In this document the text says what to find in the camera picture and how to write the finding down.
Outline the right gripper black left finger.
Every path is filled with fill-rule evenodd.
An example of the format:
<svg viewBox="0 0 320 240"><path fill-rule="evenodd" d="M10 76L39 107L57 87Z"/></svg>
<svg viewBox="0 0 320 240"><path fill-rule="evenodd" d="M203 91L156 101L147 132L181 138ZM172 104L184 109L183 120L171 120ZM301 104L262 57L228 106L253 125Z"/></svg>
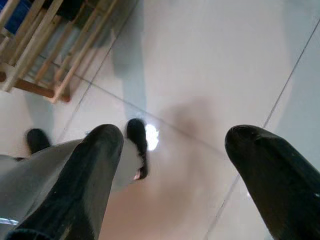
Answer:
<svg viewBox="0 0 320 240"><path fill-rule="evenodd" d="M8 240L99 238L124 138L103 124L84 139L6 160Z"/></svg>

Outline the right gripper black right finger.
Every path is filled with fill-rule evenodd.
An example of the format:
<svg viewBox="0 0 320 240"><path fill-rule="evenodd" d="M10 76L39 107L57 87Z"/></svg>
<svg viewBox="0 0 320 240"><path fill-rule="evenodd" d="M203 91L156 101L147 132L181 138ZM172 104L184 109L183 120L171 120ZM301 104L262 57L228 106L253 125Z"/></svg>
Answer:
<svg viewBox="0 0 320 240"><path fill-rule="evenodd" d="M306 158L254 125L231 127L224 145L275 240L320 238L320 173Z"/></svg>

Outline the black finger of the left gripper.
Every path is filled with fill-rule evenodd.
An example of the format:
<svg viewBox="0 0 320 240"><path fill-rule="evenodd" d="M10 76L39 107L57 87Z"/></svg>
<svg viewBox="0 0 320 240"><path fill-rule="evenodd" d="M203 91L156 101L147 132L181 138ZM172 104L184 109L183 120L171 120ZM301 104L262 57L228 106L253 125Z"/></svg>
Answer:
<svg viewBox="0 0 320 240"><path fill-rule="evenodd" d="M46 133L39 128L32 128L26 133L26 143L32 155L51 146Z"/></svg>
<svg viewBox="0 0 320 240"><path fill-rule="evenodd" d="M136 179L143 180L148 176L148 143L145 122L142 119L132 118L128 121L127 138L135 144L141 160Z"/></svg>

